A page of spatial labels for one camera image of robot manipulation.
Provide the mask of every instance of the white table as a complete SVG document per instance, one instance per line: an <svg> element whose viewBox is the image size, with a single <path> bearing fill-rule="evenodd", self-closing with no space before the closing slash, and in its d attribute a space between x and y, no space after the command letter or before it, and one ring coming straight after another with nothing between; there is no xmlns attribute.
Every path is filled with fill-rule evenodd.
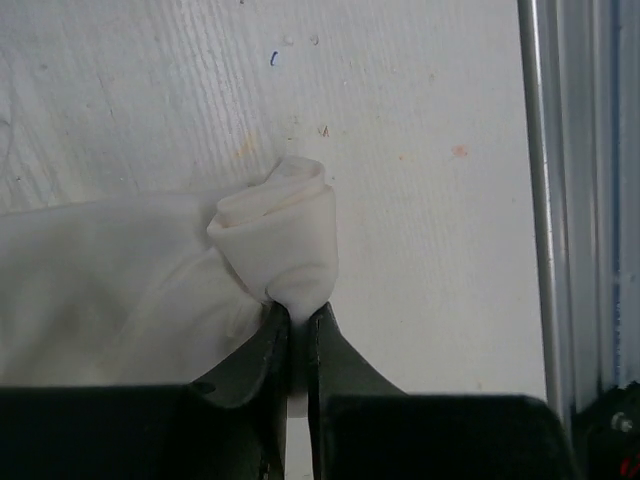
<svg viewBox="0 0 640 480"><path fill-rule="evenodd" d="M544 397L516 2L0 0L0 52L0 213L321 160L354 346L410 391Z"/></svg>

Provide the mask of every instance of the white wooden surface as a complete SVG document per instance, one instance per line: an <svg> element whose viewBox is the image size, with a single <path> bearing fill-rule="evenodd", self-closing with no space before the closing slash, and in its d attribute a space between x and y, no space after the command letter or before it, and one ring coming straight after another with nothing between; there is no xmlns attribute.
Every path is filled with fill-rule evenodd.
<svg viewBox="0 0 640 480"><path fill-rule="evenodd" d="M544 397L521 77L512 0L0 0L0 213L321 160L361 353Z"/></svg>

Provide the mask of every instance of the white fabric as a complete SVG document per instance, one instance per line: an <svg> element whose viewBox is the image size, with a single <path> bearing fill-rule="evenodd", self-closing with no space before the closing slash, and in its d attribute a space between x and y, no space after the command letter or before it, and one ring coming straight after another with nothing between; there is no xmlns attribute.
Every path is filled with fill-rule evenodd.
<svg viewBox="0 0 640 480"><path fill-rule="evenodd" d="M337 276L322 165L287 157L229 193L0 217L0 383L190 381L256 331L262 304L313 313Z"/></svg>

